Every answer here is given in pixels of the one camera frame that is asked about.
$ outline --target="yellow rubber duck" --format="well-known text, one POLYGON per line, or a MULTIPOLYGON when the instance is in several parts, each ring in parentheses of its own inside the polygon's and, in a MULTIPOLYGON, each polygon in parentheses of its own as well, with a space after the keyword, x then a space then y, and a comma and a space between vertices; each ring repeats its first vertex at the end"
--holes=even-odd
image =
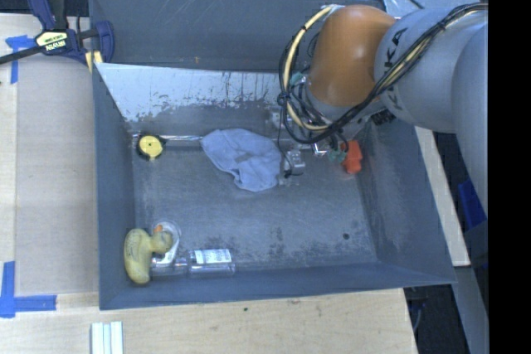
POLYGON ((172 234, 165 230, 155 229, 152 236, 144 229, 130 230, 124 242, 127 275, 136 284, 146 284, 150 280, 149 269, 153 252, 166 254, 172 245, 172 234))

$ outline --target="wooden table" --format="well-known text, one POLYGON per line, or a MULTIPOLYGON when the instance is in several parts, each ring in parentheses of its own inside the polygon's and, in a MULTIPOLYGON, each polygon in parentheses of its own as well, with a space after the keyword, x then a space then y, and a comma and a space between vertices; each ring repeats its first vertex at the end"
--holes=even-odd
MULTIPOLYGON (((82 26, 87 24, 86 18, 83 19, 82 26)), ((32 16, 0 14, 0 55, 11 52, 3 43, 7 36, 34 36, 39 31, 40 24, 32 16)), ((43 61, 58 60, 30 57, 21 61, 21 72, 28 72, 43 61)), ((21 252, 16 253, 15 247, 17 238, 24 237, 24 229, 16 225, 17 84, 10 84, 10 73, 9 64, 0 66, 0 263, 20 257, 21 252)), ((452 261, 454 265, 468 265, 470 261, 433 136, 421 129, 418 135, 431 184, 435 188, 452 261)), ((43 208, 41 213, 51 215, 54 211, 43 208)), ((49 227, 44 225, 43 235, 59 232, 55 243, 60 243, 61 232, 65 230, 54 229, 52 224, 49 227)), ((32 243, 42 243, 46 252, 44 238, 32 243)), ((85 249, 82 245, 63 248, 65 252, 79 256, 85 249)), ((82 263, 69 264, 61 263, 61 272, 66 276, 70 274, 75 280, 82 263)), ((51 273, 56 274, 57 270, 57 267, 51 267, 51 273)), ((97 288, 92 288, 93 284, 89 282, 81 291, 56 291, 56 311, 17 313, 13 319, 0 318, 0 352, 89 352, 90 325, 93 322, 114 321, 123 323, 126 354, 417 352, 402 289, 101 312, 97 288)))

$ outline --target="blue clamp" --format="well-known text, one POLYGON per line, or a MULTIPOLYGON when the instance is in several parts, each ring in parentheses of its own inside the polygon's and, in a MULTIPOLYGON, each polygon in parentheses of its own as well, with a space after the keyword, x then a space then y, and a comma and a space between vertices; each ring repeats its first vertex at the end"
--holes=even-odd
POLYGON ((0 318, 14 318, 16 313, 56 310, 56 295, 15 297, 15 262, 3 264, 0 318))
MULTIPOLYGON (((6 43, 13 49, 13 52, 18 52, 21 49, 36 46, 35 40, 28 36, 8 37, 6 43)), ((11 64, 11 84, 14 85, 18 81, 18 61, 13 61, 11 64)))
MULTIPOLYGON (((45 55, 60 55, 79 61, 86 65, 86 52, 83 41, 74 30, 68 28, 65 15, 65 0, 27 0, 32 15, 37 17, 42 25, 42 34, 60 31, 68 36, 68 47, 65 49, 44 50, 45 55)), ((110 22, 102 21, 95 24, 100 38, 100 54, 104 61, 111 60, 114 54, 114 33, 110 22)))

